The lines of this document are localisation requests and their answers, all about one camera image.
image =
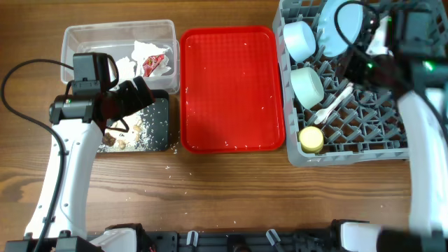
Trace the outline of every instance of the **plastic dish rack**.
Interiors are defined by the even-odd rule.
[[[326,0],[280,0],[272,29],[276,36],[277,59],[281,73],[283,89],[286,145],[288,159],[298,167],[349,165],[369,160],[407,159],[409,157],[403,122],[398,115],[396,105],[390,94],[375,94],[355,90],[329,116],[326,124],[315,125],[324,133],[324,147],[320,154],[308,154],[302,151],[298,141],[298,132],[313,125],[315,113],[326,108],[347,85],[347,80],[335,77],[335,67],[339,57],[323,56],[322,47],[303,63],[290,57],[283,38],[285,24],[297,21],[307,22],[317,39],[322,31],[317,31],[319,14]],[[434,22],[430,27],[431,39],[435,46],[443,46],[448,41],[448,20],[441,1],[391,1],[381,0],[373,6],[384,17],[393,6],[413,7],[417,4],[429,4],[433,11]],[[291,85],[291,70],[302,67],[314,68],[321,78],[325,97],[313,110],[305,109],[294,95]]]

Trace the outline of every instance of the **white mug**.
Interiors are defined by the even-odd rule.
[[[322,82],[315,70],[310,67],[292,70],[290,77],[295,96],[304,108],[310,109],[323,100]]]
[[[316,39],[306,22],[285,24],[283,28],[286,48],[296,62],[303,62],[316,51]]]

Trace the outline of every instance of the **green light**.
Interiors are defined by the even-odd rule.
[[[431,62],[423,62],[423,65],[427,68],[429,71],[434,70],[434,66],[431,64]]]

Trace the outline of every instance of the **red plastic tray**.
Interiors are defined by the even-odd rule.
[[[285,139],[274,33],[188,30],[181,39],[181,141],[194,153],[270,151]]]

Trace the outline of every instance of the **wooden table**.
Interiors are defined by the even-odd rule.
[[[64,30],[71,25],[170,19],[180,38],[194,27],[271,27],[277,6],[277,0],[1,5],[0,76],[25,60],[60,59]],[[35,64],[13,75],[6,98],[17,110],[48,123],[48,107],[64,89],[58,66]],[[50,135],[3,105],[0,118],[2,250],[6,241],[22,238],[34,212]],[[176,155],[173,150],[98,155],[87,199],[89,232],[119,223],[142,223],[149,231],[294,230],[325,227],[335,218],[407,227],[406,161],[298,168],[289,163],[285,146],[224,155],[193,155],[180,144],[175,148]]]

